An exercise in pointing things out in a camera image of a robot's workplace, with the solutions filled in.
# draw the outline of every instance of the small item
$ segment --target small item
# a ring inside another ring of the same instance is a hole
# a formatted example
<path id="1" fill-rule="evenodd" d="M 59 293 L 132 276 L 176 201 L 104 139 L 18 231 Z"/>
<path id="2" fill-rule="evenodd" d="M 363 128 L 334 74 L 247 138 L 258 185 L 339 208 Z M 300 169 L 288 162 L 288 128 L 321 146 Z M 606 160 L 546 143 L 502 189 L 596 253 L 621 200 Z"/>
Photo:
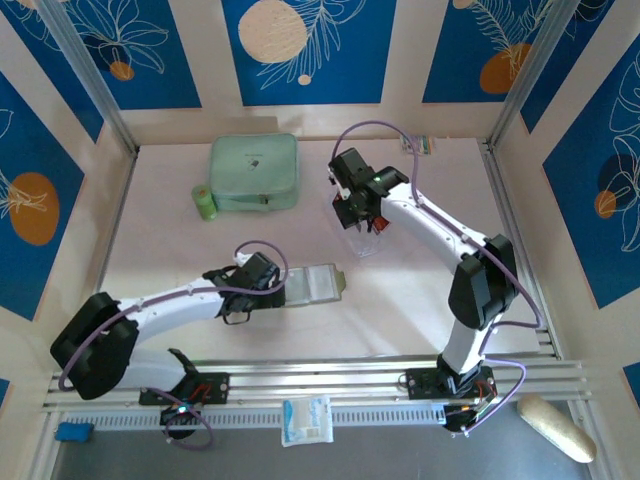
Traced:
<path id="1" fill-rule="evenodd" d="M 209 184 L 218 210 L 292 208 L 300 187 L 296 137 L 288 133 L 219 137 L 211 147 Z"/>
<path id="2" fill-rule="evenodd" d="M 285 284 L 285 307 L 338 302 L 347 288 L 344 272 L 334 263 L 289 269 Z"/>
<path id="3" fill-rule="evenodd" d="M 85 443 L 93 431 L 93 423 L 62 422 L 58 425 L 55 439 L 59 442 Z"/>
<path id="4" fill-rule="evenodd" d="M 333 417 L 328 395 L 285 400 L 282 446 L 333 443 Z"/>
<path id="5" fill-rule="evenodd" d="M 191 190 L 191 197 L 193 198 L 200 217 L 210 222 L 218 216 L 218 210 L 215 203 L 213 203 L 213 197 L 211 196 L 211 190 L 207 185 L 198 185 Z"/>
<path id="6" fill-rule="evenodd" d="M 518 413 L 576 462 L 590 463 L 596 458 L 598 449 L 592 438 L 540 395 L 530 393 L 518 400 Z"/>
<path id="7" fill-rule="evenodd" d="M 413 143 L 418 147 L 418 155 L 430 155 L 433 152 L 431 139 L 426 135 L 412 135 Z M 400 147 L 404 153 L 413 153 L 409 142 L 403 136 L 400 137 Z"/>

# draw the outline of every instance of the blue object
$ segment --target blue object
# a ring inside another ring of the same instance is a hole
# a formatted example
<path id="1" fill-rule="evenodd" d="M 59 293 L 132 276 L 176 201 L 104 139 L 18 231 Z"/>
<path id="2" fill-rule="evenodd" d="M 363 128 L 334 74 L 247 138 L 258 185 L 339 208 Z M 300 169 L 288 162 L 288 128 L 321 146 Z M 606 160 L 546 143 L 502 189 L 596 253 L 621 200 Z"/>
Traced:
<path id="1" fill-rule="evenodd" d="M 0 1 L 0 10 L 95 141 L 102 117 L 37 11 L 25 3 Z M 201 107 L 167 0 L 74 0 L 61 5 L 121 109 Z"/>
<path id="2" fill-rule="evenodd" d="M 546 2 L 547 0 L 478 0 L 461 2 L 468 3 L 469 6 L 460 8 L 449 1 L 423 103 L 504 100 L 506 93 L 488 93 L 481 87 L 483 68 L 492 57 L 502 56 L 503 60 L 506 59 L 507 45 L 533 43 L 545 17 L 538 20 L 534 18 L 544 10 Z M 538 81 L 537 89 L 532 93 L 534 98 L 523 110 L 530 130 L 571 70 L 611 3 L 613 0 L 581 2 Z M 489 76 L 502 76 L 504 73 L 498 68 L 494 75 Z"/>
<path id="3" fill-rule="evenodd" d="M 627 377 L 627 382 L 629 382 L 631 392 L 633 393 L 633 397 L 636 399 L 638 408 L 640 408 L 640 362 L 626 366 L 622 370 Z"/>
<path id="4" fill-rule="evenodd" d="M 25 6 L 24 3 L 0 1 L 0 11 L 7 17 L 91 139 L 94 142 L 97 141 L 104 123 L 102 116 L 85 92 L 80 80 L 73 73 L 64 55 L 59 51 L 58 45 L 48 33 L 37 11 Z"/>
<path id="5" fill-rule="evenodd" d="M 0 306 L 33 320 L 84 174 L 1 73 L 0 151 Z"/>
<path id="6" fill-rule="evenodd" d="M 640 36 L 544 162 L 602 308 L 640 287 Z"/>
<path id="7" fill-rule="evenodd" d="M 92 431 L 93 423 L 62 422 L 58 425 L 55 438 L 59 442 L 85 443 Z"/>
<path id="8" fill-rule="evenodd" d="M 588 0 L 578 7 L 578 12 L 567 25 L 565 34 L 560 38 L 520 111 L 529 132 L 538 124 L 613 2 L 614 0 Z"/>
<path id="9" fill-rule="evenodd" d="M 308 40 L 298 55 L 273 64 L 254 60 L 240 42 L 240 19 L 260 3 L 222 2 L 244 106 L 380 103 L 396 0 L 286 0 Z"/>

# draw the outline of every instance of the orange circle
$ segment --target orange circle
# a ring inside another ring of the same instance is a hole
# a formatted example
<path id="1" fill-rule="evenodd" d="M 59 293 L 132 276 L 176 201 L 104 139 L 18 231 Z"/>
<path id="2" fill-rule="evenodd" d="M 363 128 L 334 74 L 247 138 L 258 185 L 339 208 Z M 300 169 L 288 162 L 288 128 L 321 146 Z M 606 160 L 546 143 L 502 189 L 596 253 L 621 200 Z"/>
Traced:
<path id="1" fill-rule="evenodd" d="M 513 85 L 520 67 L 531 50 L 528 43 L 518 43 L 496 53 L 485 63 L 480 73 L 480 88 L 486 93 L 507 93 Z"/>
<path id="2" fill-rule="evenodd" d="M 610 218 L 616 213 L 616 196 L 609 190 L 603 190 L 596 197 L 596 213 L 602 218 Z"/>
<path id="3" fill-rule="evenodd" d="M 34 172 L 19 175 L 11 186 L 13 189 L 9 192 L 9 199 L 13 206 L 9 209 L 9 215 L 13 229 L 31 245 L 46 245 L 56 233 L 60 219 L 56 188 L 47 177 Z"/>
<path id="4" fill-rule="evenodd" d="M 111 65 L 109 65 L 109 71 L 111 72 L 111 75 L 116 77 L 121 82 L 128 82 L 135 75 L 135 72 L 133 71 L 133 68 L 131 68 L 131 65 L 120 61 L 115 61 Z"/>

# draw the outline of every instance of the beige circle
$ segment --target beige circle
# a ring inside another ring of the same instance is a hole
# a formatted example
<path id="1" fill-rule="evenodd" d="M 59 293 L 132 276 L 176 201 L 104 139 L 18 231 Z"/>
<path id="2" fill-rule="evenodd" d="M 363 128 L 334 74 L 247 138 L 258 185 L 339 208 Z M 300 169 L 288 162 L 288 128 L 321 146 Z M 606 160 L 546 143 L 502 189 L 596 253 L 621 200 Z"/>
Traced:
<path id="1" fill-rule="evenodd" d="M 58 0 L 60 3 L 63 2 L 68 2 L 69 0 Z M 21 5 L 24 5 L 25 7 L 33 10 L 36 8 L 36 6 L 33 4 L 34 0 L 16 0 L 16 2 L 18 2 Z"/>
<path id="2" fill-rule="evenodd" d="M 307 44 L 302 17 L 282 0 L 260 0 L 240 19 L 240 43 L 254 60 L 280 63 L 291 60 Z"/>
<path id="3" fill-rule="evenodd" d="M 458 9 L 469 8 L 476 0 L 453 0 L 453 6 Z"/>

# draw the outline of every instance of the blue block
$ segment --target blue block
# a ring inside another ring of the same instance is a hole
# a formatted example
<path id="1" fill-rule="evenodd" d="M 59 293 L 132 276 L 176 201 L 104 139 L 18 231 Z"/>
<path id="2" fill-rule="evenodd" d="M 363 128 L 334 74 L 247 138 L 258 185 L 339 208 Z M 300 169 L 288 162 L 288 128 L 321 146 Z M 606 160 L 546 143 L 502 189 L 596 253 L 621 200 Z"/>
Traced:
<path id="1" fill-rule="evenodd" d="M 89 440 L 93 431 L 93 423 L 62 422 L 56 431 L 56 440 L 59 442 L 84 443 Z"/>

